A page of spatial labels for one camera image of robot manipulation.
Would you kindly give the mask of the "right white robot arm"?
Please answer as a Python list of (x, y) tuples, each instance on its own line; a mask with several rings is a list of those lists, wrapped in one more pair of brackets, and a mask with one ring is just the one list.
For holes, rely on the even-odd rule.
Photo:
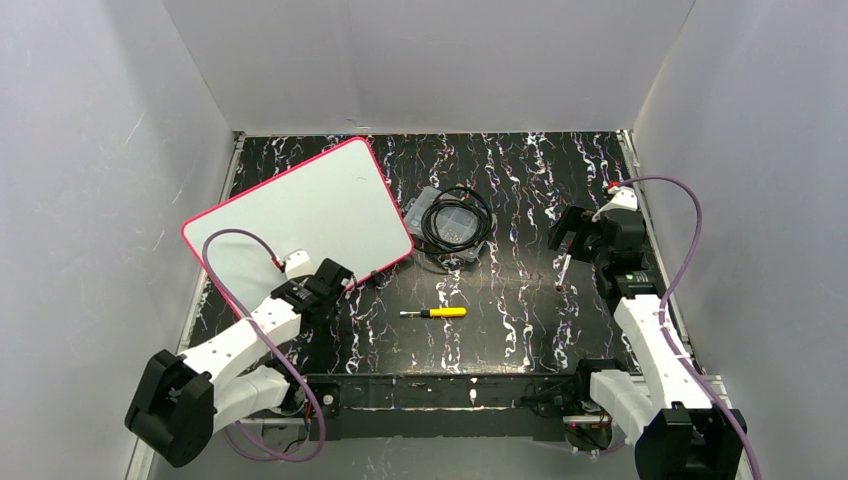
[(578, 371), (591, 401), (612, 417), (634, 448), (642, 479), (733, 479), (747, 428), (737, 409), (704, 391), (703, 377), (675, 328), (659, 318), (665, 288), (646, 261), (642, 215), (614, 208), (593, 212), (566, 206), (551, 227), (548, 247), (594, 267), (596, 288), (639, 363), (636, 382), (620, 367), (586, 360)]

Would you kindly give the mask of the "white marker pen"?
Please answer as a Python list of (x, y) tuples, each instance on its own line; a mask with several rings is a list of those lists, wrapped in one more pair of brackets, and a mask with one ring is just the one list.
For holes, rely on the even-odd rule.
[(561, 265), (561, 268), (559, 269), (557, 281), (555, 283), (555, 289), (558, 292), (562, 292), (564, 290), (566, 275), (567, 275), (567, 271), (568, 271), (568, 268), (569, 268), (569, 265), (570, 265), (570, 262), (571, 262), (571, 258), (572, 258), (572, 256), (568, 253), (566, 253), (562, 257), (562, 265)]

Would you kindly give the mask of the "pink framed whiteboard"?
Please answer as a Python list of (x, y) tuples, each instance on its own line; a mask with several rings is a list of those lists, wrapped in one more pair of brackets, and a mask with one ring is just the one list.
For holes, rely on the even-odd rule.
[(219, 279), (249, 309), (284, 278), (280, 257), (304, 250), (314, 266), (330, 258), (358, 281), (411, 254), (413, 241), (370, 144), (354, 137), (186, 221), (182, 236), (207, 256)]

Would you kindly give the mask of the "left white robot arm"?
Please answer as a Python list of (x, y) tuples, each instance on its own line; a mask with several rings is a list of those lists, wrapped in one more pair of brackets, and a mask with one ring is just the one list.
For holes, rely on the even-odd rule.
[(215, 433), (284, 403), (303, 378), (288, 368), (258, 366), (296, 338), (303, 325), (330, 318), (355, 282), (331, 259), (315, 272), (303, 252), (291, 255), (285, 281), (253, 310), (212, 339), (179, 354), (161, 350), (147, 362), (124, 419), (125, 427), (171, 466), (193, 461)]

